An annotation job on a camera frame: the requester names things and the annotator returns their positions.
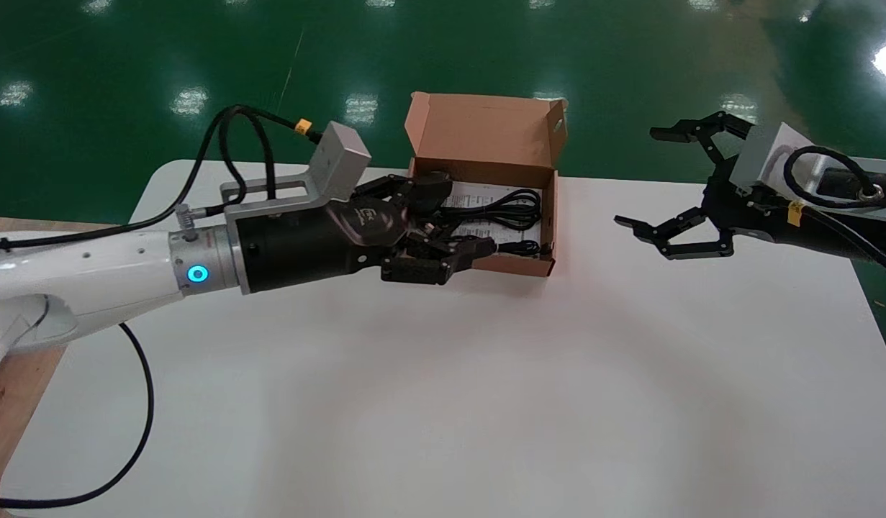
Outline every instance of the wooden table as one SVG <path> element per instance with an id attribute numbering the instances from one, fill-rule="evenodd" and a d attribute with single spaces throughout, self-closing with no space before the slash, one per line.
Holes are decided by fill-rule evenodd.
<path id="1" fill-rule="evenodd" d="M 0 217 L 0 232 L 6 230 L 93 230 L 106 227 L 94 223 L 67 223 Z M 8 356 L 0 366 L 0 484 L 1 475 L 37 409 L 64 347 Z M 0 518 L 11 516 L 0 509 Z"/>

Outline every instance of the instruction manual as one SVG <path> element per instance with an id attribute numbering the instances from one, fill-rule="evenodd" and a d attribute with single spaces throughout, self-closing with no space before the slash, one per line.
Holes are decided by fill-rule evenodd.
<path id="1" fill-rule="evenodd" d="M 525 189 L 525 187 L 491 186 L 488 183 L 468 183 L 468 181 L 454 181 L 452 194 L 443 202 L 443 206 L 460 207 L 471 209 L 475 206 L 485 206 L 507 196 L 513 191 Z M 532 189 L 541 196 L 541 189 Z M 519 201 L 517 204 L 532 204 L 532 202 Z M 520 242 L 521 240 L 534 240 L 541 243 L 542 226 L 536 223 L 529 230 L 513 230 L 492 223 L 491 221 L 466 221 L 459 225 L 453 232 L 455 236 L 478 236 L 479 238 L 493 238 L 495 243 L 501 245 L 505 242 Z"/>

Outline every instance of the blue led ring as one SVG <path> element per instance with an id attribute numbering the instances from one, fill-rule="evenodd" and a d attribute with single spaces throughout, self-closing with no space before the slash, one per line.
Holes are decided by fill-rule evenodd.
<path id="1" fill-rule="evenodd" d="M 209 278 L 209 269 L 203 265 L 193 265 L 186 270 L 186 278 L 193 282 L 203 282 Z"/>

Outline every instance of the logo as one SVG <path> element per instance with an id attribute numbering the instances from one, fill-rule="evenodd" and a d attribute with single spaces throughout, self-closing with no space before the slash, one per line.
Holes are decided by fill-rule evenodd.
<path id="1" fill-rule="evenodd" d="M 376 210 L 374 209 L 357 209 L 356 216 L 360 219 L 360 225 L 366 226 L 366 221 L 374 221 L 376 220 Z"/>

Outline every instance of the metal bracket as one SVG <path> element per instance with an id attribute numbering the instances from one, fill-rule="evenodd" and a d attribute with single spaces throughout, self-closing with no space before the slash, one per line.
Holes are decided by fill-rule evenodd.
<path id="1" fill-rule="evenodd" d="M 232 256 L 238 272 L 238 284 L 245 295 L 250 293 L 245 272 L 245 259 L 241 240 L 238 237 L 238 220 L 246 217 L 275 216 L 305 209 L 316 209 L 331 200 L 347 201 L 356 184 L 363 177 L 371 155 L 363 139 L 354 128 L 337 122 L 328 122 L 315 154 L 308 161 L 304 173 L 278 176 L 277 189 L 302 187 L 305 194 L 275 200 L 229 204 L 225 207 L 225 226 L 232 243 Z M 259 193 L 267 189 L 267 181 L 255 179 L 246 181 L 248 193 Z M 238 183 L 228 181 L 220 187 L 223 202 L 238 195 Z"/>

